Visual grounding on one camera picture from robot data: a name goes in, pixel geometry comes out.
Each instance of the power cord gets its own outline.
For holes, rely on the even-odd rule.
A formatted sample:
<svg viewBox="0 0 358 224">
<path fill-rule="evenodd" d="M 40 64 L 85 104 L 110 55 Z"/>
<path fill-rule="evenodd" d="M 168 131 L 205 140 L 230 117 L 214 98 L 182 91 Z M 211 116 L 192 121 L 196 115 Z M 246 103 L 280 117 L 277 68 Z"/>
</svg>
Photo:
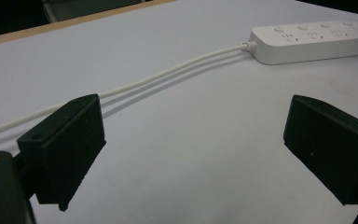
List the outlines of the power cord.
<svg viewBox="0 0 358 224">
<path fill-rule="evenodd" d="M 99 93 L 99 96 L 100 96 L 100 99 L 104 99 L 104 98 L 108 98 L 108 97 L 111 97 L 111 96 L 114 96 L 114 95 L 117 95 L 117 94 L 120 94 L 122 92 L 125 92 L 125 91 L 130 91 L 130 90 L 133 90 L 135 88 L 138 88 L 138 87 L 141 87 L 147 83 L 150 83 L 154 80 L 157 80 L 159 78 L 162 78 L 162 77 L 166 77 L 167 75 L 169 74 L 172 74 L 174 72 L 177 72 L 181 69 L 184 69 L 186 67 L 189 67 L 190 65 L 194 64 L 194 63 L 199 63 L 199 62 L 202 62 L 202 61 L 205 61 L 207 59 L 210 59 L 212 57 L 216 57 L 216 56 L 219 56 L 219 55 L 222 55 L 222 54 L 226 54 L 226 53 L 230 53 L 232 51 L 236 51 L 236 50 L 243 50 L 243 51 L 249 51 L 251 49 L 255 48 L 255 42 L 244 42 L 244 43 L 241 43 L 239 46 L 235 46 L 235 47 L 231 47 L 231 48 L 227 48 L 227 49 L 220 49 L 220 50 L 217 50 L 217 51 L 214 51 L 214 52 L 211 52 L 211 53 L 207 53 L 207 54 L 204 54 L 204 55 L 201 55 L 197 58 L 194 58 L 194 59 L 191 59 L 187 62 L 184 62 L 184 63 L 180 63 L 176 66 L 173 66 L 165 71 L 162 71 L 160 73 L 157 73 L 151 77 L 147 77 L 147 78 L 144 78 L 144 79 L 141 79 L 139 81 L 136 81 L 136 82 L 133 82 L 129 85 L 126 85 L 126 86 L 123 86 L 123 87 L 120 87 L 120 88 L 117 88 L 117 89 L 114 89 L 114 90 L 111 90 L 111 91 L 104 91 L 104 92 L 101 92 Z M 37 119 L 37 118 L 40 118 L 40 117 L 43 117 L 43 116 L 46 116 L 48 114 L 51 114 L 53 113 L 54 111 L 56 111 L 57 109 L 59 109 L 61 106 L 65 105 L 66 103 L 60 103 L 60 104 L 57 104 L 57 105 L 52 105 L 52 106 L 49 106 L 49 107 L 46 107 L 44 109 L 41 109 L 41 110 L 38 110 L 38 111 L 35 111 L 34 113 L 31 113 L 31 114 L 28 114 L 22 118 L 19 118 L 19 119 L 15 119 L 15 120 L 12 120 L 11 122 L 8 122 L 8 123 L 5 123 L 3 125 L 0 125 L 0 133 L 1 132 L 4 132 L 4 131 L 7 131 L 9 129 L 12 129 L 14 127 L 17 127 L 19 125 L 22 125 L 23 123 L 26 123 L 28 121 L 31 121 L 33 119 Z"/>
</svg>

